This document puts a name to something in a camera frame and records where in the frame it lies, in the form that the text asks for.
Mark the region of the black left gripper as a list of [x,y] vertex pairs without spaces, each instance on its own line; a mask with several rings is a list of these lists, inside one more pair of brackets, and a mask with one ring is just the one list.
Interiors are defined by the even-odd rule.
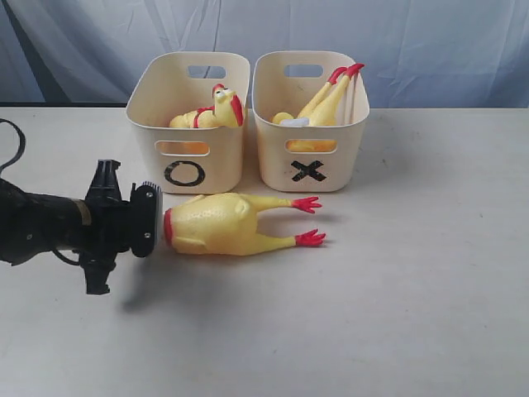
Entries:
[[117,160],[100,160],[83,201],[91,215],[88,241],[79,254],[87,294],[110,292],[107,281],[116,268],[117,255],[130,248],[125,227],[128,203],[122,199],[117,180],[120,165]]

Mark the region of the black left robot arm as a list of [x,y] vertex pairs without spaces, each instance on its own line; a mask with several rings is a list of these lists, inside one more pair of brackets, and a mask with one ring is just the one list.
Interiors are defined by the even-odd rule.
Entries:
[[1,180],[1,260],[21,265],[44,252],[81,268],[86,293],[110,292],[108,276],[130,249],[130,205],[122,199],[117,160],[100,160],[83,199],[28,193]]

